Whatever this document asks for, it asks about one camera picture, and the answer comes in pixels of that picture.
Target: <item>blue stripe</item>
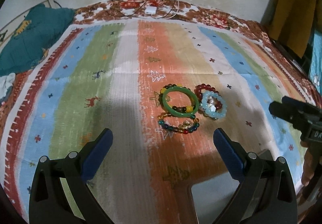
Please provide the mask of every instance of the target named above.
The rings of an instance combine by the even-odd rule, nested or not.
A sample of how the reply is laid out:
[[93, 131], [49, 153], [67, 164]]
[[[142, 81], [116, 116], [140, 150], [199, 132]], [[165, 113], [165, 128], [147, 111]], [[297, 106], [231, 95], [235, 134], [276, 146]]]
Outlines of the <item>blue stripe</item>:
[[[30, 166], [29, 163], [33, 162], [37, 164], [41, 156], [49, 154], [49, 146], [55, 127], [54, 112], [59, 105], [65, 85], [70, 81], [69, 76], [74, 72], [78, 61], [83, 57], [86, 48], [90, 44], [95, 33], [99, 31], [101, 27], [102, 26], [94, 26], [86, 28], [73, 40], [63, 53], [60, 60], [61, 62], [55, 68], [56, 70], [54, 73], [52, 73], [52, 75], [49, 74], [43, 87], [40, 89], [40, 93], [42, 90], [43, 92], [36, 101], [37, 105], [36, 110], [34, 111], [34, 120], [29, 122], [31, 127], [27, 138], [24, 159], [21, 163], [19, 178], [20, 193], [27, 212], [29, 210], [30, 197], [27, 189], [32, 184], [36, 170], [36, 166]], [[35, 142], [35, 136], [37, 135], [41, 138], [38, 143]]]
[[[199, 27], [199, 30], [220, 49], [231, 67], [234, 68], [239, 73], [239, 75], [247, 81], [249, 89], [257, 98], [265, 112], [266, 118], [272, 128], [276, 145], [280, 151], [280, 156], [283, 156], [287, 160], [289, 169], [292, 174], [293, 183], [297, 183], [302, 175], [302, 168], [296, 165], [296, 161], [301, 161], [300, 153], [298, 151], [297, 145], [294, 143], [292, 135], [289, 132], [288, 123], [279, 118], [274, 119], [269, 113], [268, 106], [273, 100], [266, 91], [260, 78], [255, 74], [255, 71], [247, 63], [247, 60], [243, 57], [243, 55], [237, 52], [224, 39], [222, 39], [219, 33], [204, 27]], [[260, 90], [257, 90], [255, 88], [255, 85], [258, 85], [260, 87]], [[293, 151], [289, 150], [290, 144], [293, 145]]]

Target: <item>beaded bracelet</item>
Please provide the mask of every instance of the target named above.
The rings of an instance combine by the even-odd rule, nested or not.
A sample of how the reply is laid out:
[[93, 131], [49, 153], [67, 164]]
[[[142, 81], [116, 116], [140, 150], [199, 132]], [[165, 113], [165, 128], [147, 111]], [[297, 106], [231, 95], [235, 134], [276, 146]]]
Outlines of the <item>beaded bracelet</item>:
[[188, 133], [192, 133], [192, 132], [196, 131], [200, 126], [199, 119], [196, 118], [195, 115], [192, 115], [190, 117], [194, 121], [194, 123], [186, 120], [183, 123], [181, 123], [178, 127], [174, 127], [174, 126], [167, 124], [164, 121], [164, 118], [166, 118], [166, 117], [174, 117], [174, 116], [171, 115], [170, 113], [163, 112], [163, 113], [161, 113], [161, 115], [158, 116], [158, 119], [159, 119], [158, 123], [159, 123], [159, 125], [162, 126], [162, 128], [164, 130], [167, 130], [167, 131], [188, 134]]
[[[219, 95], [219, 91], [217, 91], [214, 87], [210, 86], [209, 84], [200, 84], [196, 86], [196, 89], [194, 90], [194, 93], [197, 95], [199, 102], [202, 100], [202, 92], [201, 90], [207, 90], [207, 91], [212, 91], [214, 93], [217, 93]], [[223, 105], [222, 103], [218, 100], [218, 102], [215, 104], [216, 110], [220, 110]]]
[[[217, 111], [213, 98], [217, 99], [218, 102], [221, 102], [220, 112]], [[202, 100], [199, 107], [205, 113], [206, 116], [209, 116], [211, 118], [220, 119], [226, 116], [226, 102], [218, 93], [214, 93], [212, 91], [205, 91], [202, 95]]]
[[[166, 96], [168, 93], [173, 91], [178, 91], [186, 94], [192, 100], [193, 104], [191, 106], [186, 106], [186, 107], [176, 107], [176, 106], [170, 107], [166, 102]], [[192, 115], [194, 115], [199, 109], [199, 100], [197, 96], [190, 89], [187, 89], [186, 87], [182, 87], [182, 85], [176, 85], [176, 84], [166, 85], [160, 90], [160, 93], [162, 94], [162, 106], [174, 117], [189, 118]]]

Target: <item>green jade bangle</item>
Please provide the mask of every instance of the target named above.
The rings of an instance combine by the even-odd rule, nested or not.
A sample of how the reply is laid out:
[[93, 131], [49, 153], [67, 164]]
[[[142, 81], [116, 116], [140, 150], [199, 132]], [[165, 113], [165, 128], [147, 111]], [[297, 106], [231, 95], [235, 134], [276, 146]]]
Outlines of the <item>green jade bangle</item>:
[[[166, 96], [173, 91], [178, 91], [181, 92], [183, 94], [186, 94], [193, 102], [192, 106], [195, 105], [195, 108], [192, 112], [190, 113], [181, 113], [181, 112], [177, 112], [176, 110], [172, 109], [168, 103], [166, 102], [165, 98]], [[170, 87], [168, 89], [166, 89], [163, 93], [162, 96], [162, 104], [165, 107], [165, 109], [172, 115], [178, 118], [189, 118], [191, 116], [193, 116], [199, 109], [199, 100], [196, 96], [196, 94], [194, 94], [191, 90], [184, 88], [184, 87], [178, 87], [178, 86], [174, 86], [174, 87]]]

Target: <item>silver bolt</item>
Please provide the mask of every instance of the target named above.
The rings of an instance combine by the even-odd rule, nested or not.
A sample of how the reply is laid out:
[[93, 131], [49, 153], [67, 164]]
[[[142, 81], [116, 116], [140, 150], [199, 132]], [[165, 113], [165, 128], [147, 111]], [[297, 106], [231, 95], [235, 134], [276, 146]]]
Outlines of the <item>silver bolt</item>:
[[284, 164], [286, 162], [286, 160], [283, 157], [279, 157], [279, 162]]
[[45, 162], [47, 160], [47, 157], [46, 156], [42, 156], [41, 158], [40, 158], [40, 162]]
[[248, 156], [252, 159], [255, 160], [255, 158], [257, 158], [257, 155], [254, 152], [250, 152], [248, 153]]
[[76, 158], [76, 156], [77, 156], [77, 152], [76, 151], [72, 151], [72, 152], [70, 152], [68, 154], [68, 157], [70, 157], [71, 159]]

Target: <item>bedspread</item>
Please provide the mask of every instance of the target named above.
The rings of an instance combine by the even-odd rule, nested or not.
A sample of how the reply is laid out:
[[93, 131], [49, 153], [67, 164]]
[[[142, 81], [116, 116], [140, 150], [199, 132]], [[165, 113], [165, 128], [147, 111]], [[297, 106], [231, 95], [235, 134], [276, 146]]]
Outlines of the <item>bedspread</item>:
[[[103, 128], [112, 130], [114, 143], [88, 186], [115, 223], [179, 223], [175, 187], [227, 171], [213, 144], [218, 127], [248, 152], [270, 149], [274, 158], [285, 157], [294, 184], [300, 181], [305, 152], [300, 132], [271, 116], [268, 105], [288, 95], [321, 106], [314, 86], [255, 22], [183, 2], [169, 20], [108, 11], [128, 12], [143, 1], [79, 9], [45, 61], [17, 76], [12, 96], [0, 108], [0, 183], [26, 220], [38, 159], [79, 151]], [[173, 4], [147, 5], [156, 3], [164, 12]], [[190, 89], [210, 84], [228, 105], [226, 117], [213, 121], [198, 113], [196, 132], [163, 131], [158, 95], [169, 83]], [[180, 94], [167, 101], [186, 104]], [[168, 121], [178, 125], [183, 119]], [[75, 204], [72, 208], [77, 214]]]

